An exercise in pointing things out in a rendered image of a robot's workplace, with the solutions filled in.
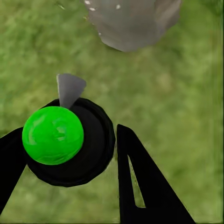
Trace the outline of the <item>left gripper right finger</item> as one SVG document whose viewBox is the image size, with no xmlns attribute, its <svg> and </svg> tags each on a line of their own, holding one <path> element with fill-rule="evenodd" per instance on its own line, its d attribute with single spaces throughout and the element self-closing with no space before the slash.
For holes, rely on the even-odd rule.
<svg viewBox="0 0 224 224">
<path fill-rule="evenodd" d="M 120 224 L 196 224 L 137 135 L 117 125 Z M 128 156 L 146 209 L 135 205 Z"/>
</svg>

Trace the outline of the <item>pesticide atomizer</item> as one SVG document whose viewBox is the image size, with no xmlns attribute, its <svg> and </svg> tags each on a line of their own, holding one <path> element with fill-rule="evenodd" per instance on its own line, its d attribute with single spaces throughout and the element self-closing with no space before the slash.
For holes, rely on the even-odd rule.
<svg viewBox="0 0 224 224">
<path fill-rule="evenodd" d="M 23 155 L 37 178 L 72 187 L 106 170 L 117 141 L 105 111 L 79 97 L 87 82 L 69 73 L 56 78 L 59 98 L 31 114 L 23 127 Z"/>
</svg>

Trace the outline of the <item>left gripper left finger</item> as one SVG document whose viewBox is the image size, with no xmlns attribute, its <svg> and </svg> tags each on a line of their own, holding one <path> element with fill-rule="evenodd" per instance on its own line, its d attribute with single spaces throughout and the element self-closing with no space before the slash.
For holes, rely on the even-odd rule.
<svg viewBox="0 0 224 224">
<path fill-rule="evenodd" d="M 20 127 L 0 139 L 0 215 L 27 164 L 22 131 Z"/>
</svg>

